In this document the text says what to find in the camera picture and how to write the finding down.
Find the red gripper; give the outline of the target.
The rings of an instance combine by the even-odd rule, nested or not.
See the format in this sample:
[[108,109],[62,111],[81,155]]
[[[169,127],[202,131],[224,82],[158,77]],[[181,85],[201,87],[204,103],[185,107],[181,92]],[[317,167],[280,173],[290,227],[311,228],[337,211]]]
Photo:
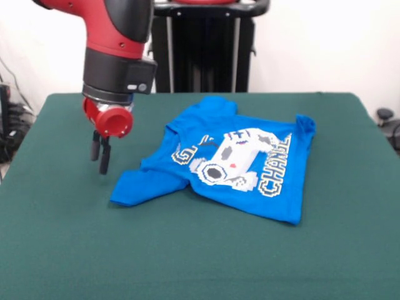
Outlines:
[[123,138],[131,132],[134,124],[133,107],[133,102],[128,106],[122,106],[95,102],[88,97],[83,100],[84,113],[95,128],[92,135],[90,160],[97,161],[99,159],[101,145],[99,173],[102,175],[108,173],[111,156],[109,137]]

